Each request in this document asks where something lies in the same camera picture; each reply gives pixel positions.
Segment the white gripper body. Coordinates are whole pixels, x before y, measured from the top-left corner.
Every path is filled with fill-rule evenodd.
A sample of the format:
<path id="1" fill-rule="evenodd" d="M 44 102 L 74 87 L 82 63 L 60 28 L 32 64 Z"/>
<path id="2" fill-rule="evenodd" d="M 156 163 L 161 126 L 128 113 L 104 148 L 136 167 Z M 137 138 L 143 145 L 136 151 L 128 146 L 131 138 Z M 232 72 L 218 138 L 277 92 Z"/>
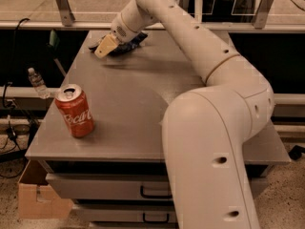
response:
<path id="1" fill-rule="evenodd" d="M 134 13 L 120 12 L 112 21 L 111 33 L 120 43 L 130 42 L 140 33 L 137 16 Z"/>

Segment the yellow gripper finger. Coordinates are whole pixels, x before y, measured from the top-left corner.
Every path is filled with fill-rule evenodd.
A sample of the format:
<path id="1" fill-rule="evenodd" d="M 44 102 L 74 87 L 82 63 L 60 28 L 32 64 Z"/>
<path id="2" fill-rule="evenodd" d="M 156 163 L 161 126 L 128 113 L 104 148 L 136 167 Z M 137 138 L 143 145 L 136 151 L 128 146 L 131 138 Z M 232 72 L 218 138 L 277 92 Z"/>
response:
<path id="1" fill-rule="evenodd" d="M 120 45 L 120 43 L 121 41 L 115 35 L 109 33 L 102 38 L 94 54 L 98 58 L 103 58 L 110 52 L 114 51 Z"/>

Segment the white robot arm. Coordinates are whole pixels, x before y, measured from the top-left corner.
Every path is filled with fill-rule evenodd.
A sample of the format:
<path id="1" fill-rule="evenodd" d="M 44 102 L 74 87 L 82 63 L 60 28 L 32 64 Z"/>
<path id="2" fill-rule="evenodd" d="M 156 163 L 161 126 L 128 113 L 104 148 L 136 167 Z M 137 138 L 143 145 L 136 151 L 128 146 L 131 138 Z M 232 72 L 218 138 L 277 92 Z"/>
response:
<path id="1" fill-rule="evenodd" d="M 132 0 L 112 21 L 96 55 L 107 55 L 156 22 L 205 84 L 178 96 L 162 122 L 179 229 L 260 229 L 242 146 L 270 121 L 275 105 L 270 83 L 178 0 Z"/>

